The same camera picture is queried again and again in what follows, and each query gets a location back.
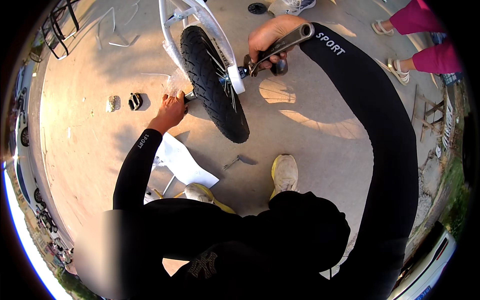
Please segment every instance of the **license plate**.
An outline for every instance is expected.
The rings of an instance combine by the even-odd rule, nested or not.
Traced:
[[[427,288],[418,296],[415,298],[415,300],[421,300],[425,295],[431,290],[432,288],[430,286],[427,286]]]

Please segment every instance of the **pink pants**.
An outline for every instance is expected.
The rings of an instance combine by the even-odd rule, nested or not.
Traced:
[[[397,11],[390,18],[390,22],[401,35],[425,31],[444,32],[423,0],[410,1],[405,8]],[[442,44],[415,53],[413,64],[418,71],[422,72],[447,74],[462,71],[449,38]]]

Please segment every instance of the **white bicycle frame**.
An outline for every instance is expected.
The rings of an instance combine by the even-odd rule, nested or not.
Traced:
[[[168,19],[169,16],[167,16],[167,1],[172,2],[177,7],[171,19]],[[223,32],[222,27],[220,27],[220,24],[203,0],[158,0],[158,6],[160,9],[160,22],[162,25],[163,36],[165,37],[164,48],[172,58],[173,62],[181,70],[183,70],[183,58],[177,44],[173,40],[170,26],[179,21],[183,22],[183,28],[186,28],[189,25],[202,23],[208,35],[215,39],[215,42],[220,49],[233,89],[237,94],[245,92],[245,87],[240,77],[232,46]],[[194,15],[198,21],[189,24],[189,15]]]

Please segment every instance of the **sandal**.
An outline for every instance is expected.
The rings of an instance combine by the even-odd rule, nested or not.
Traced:
[[[381,36],[381,35],[392,36],[393,33],[394,33],[393,29],[390,30],[390,31],[386,31],[385,28],[382,26],[382,24],[381,24],[380,22],[382,22],[382,21],[377,20],[376,23],[372,23],[373,31],[374,31],[376,34],[380,35],[380,36]],[[378,31],[378,30],[377,30],[377,27],[375,27],[375,24],[378,24],[378,27],[380,27],[380,29],[381,29],[382,31]]]
[[[398,68],[399,65],[400,65],[400,60],[396,60],[396,67]],[[402,72],[402,71],[395,70],[395,68],[393,67],[393,59],[388,59],[387,66],[390,72],[392,72],[393,75],[395,75],[395,77],[398,79],[398,81],[400,81],[401,84],[403,85],[408,84],[408,82],[410,81],[410,71]]]

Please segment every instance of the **sneaker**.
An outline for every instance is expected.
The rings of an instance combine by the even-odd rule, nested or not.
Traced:
[[[199,183],[190,183],[189,185],[187,185],[185,187],[185,196],[187,197],[187,199],[216,205],[220,207],[224,212],[227,212],[229,214],[235,213],[233,209],[221,203],[219,200],[215,199],[211,190]]]
[[[268,11],[275,17],[281,14],[298,16],[303,10],[312,8],[316,0],[276,0],[268,7]]]
[[[272,165],[272,178],[275,189],[270,199],[284,191],[296,191],[299,180],[297,162],[288,154],[279,155]]]

